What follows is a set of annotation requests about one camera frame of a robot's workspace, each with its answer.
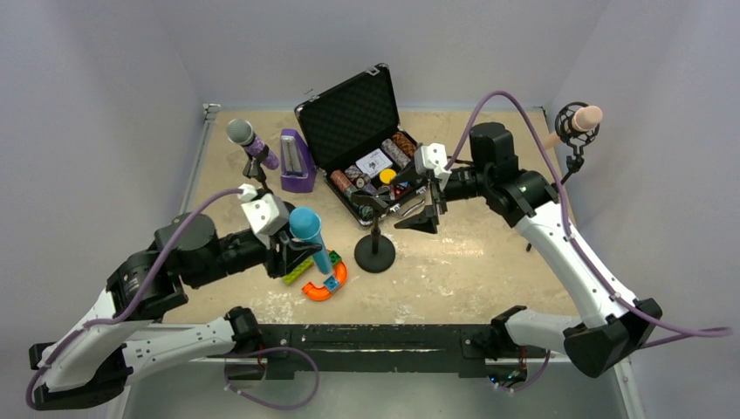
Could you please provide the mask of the black tripod shock-mount stand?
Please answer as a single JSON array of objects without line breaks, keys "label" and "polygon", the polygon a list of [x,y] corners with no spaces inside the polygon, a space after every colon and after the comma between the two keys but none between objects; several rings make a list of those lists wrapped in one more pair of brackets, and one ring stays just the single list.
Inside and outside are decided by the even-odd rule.
[{"label": "black tripod shock-mount stand", "polygon": [[561,182],[563,184],[565,184],[572,175],[578,173],[581,170],[581,168],[583,167],[585,163],[585,157],[584,157],[585,147],[591,144],[596,139],[596,137],[586,145],[583,145],[583,142],[580,141],[579,139],[570,140],[568,144],[561,143],[561,144],[565,144],[567,147],[571,149],[571,154],[568,155],[565,159],[565,165],[566,165],[567,171],[565,175],[561,178]]}]

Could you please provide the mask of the purple glitter microphone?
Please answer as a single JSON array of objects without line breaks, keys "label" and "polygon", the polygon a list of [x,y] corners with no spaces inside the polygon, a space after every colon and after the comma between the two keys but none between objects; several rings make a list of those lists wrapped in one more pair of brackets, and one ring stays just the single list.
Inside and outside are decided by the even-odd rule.
[{"label": "purple glitter microphone", "polygon": [[269,170],[279,167],[280,161],[275,153],[257,135],[254,127],[245,119],[232,119],[226,129],[230,142],[240,146],[252,157],[263,155],[262,165]]}]

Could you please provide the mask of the black round-base stand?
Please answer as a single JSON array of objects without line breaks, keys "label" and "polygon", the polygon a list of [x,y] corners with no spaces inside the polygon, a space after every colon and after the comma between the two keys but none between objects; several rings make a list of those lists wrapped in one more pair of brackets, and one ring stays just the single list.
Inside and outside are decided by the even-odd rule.
[{"label": "black round-base stand", "polygon": [[277,156],[264,143],[258,143],[257,147],[242,146],[243,151],[248,155],[247,163],[243,169],[243,175],[248,179],[256,180],[264,191],[264,195],[277,194],[267,184],[266,170],[276,170],[280,162]]},{"label": "black round-base stand", "polygon": [[395,247],[380,231],[380,218],[389,209],[392,201],[389,187],[381,187],[376,194],[359,190],[351,194],[352,203],[369,206],[372,210],[372,229],[361,238],[354,248],[354,259],[363,271],[380,273],[390,268],[395,261]]}]

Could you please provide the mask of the blue microphone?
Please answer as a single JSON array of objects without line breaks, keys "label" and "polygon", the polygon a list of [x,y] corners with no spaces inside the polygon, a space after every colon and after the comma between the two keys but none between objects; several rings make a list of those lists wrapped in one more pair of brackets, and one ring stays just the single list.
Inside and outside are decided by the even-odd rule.
[{"label": "blue microphone", "polygon": [[289,216],[289,227],[295,238],[320,245],[321,249],[313,254],[312,259],[322,274],[332,275],[333,265],[321,235],[322,222],[319,214],[308,207],[297,207]]}]

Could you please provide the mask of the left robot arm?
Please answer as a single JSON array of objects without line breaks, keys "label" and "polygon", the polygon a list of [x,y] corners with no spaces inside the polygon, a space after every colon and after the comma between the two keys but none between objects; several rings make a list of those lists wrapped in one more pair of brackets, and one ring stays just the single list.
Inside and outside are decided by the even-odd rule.
[{"label": "left robot arm", "polygon": [[37,411],[89,409],[111,401],[152,373],[222,354],[262,358],[270,352],[255,314],[237,306],[201,326],[157,339],[134,335],[187,303],[199,288],[263,266],[279,278],[319,251],[285,224],[267,241],[250,230],[220,237],[195,212],[158,229],[154,241],[108,278],[86,315],[62,339],[29,351],[33,376],[26,404]]}]

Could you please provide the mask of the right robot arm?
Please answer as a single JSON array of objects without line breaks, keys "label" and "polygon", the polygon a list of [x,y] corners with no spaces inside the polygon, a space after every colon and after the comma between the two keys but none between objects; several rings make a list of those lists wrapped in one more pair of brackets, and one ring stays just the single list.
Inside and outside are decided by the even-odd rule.
[{"label": "right robot arm", "polygon": [[413,163],[395,181],[427,182],[432,203],[396,228],[435,234],[447,203],[482,197],[540,254],[579,313],[553,315],[513,306],[497,315],[488,331],[470,337],[474,352],[496,359],[540,347],[566,355],[582,374],[596,378],[643,348],[654,330],[643,317],[660,318],[662,309],[654,299],[638,299],[587,245],[575,243],[577,231],[552,184],[539,172],[520,168],[512,133],[501,123],[477,124],[469,147],[472,163],[454,169],[445,167],[448,155],[440,143],[415,150]]}]

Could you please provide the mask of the beige pink microphone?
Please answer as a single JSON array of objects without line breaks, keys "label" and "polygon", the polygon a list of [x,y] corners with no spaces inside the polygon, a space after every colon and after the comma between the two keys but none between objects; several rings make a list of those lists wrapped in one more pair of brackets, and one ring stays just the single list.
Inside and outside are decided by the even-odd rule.
[{"label": "beige pink microphone", "polygon": [[603,111],[598,106],[571,102],[558,111],[554,131],[542,140],[542,144],[545,149],[550,149],[579,139],[586,145],[598,135],[603,117]]}]

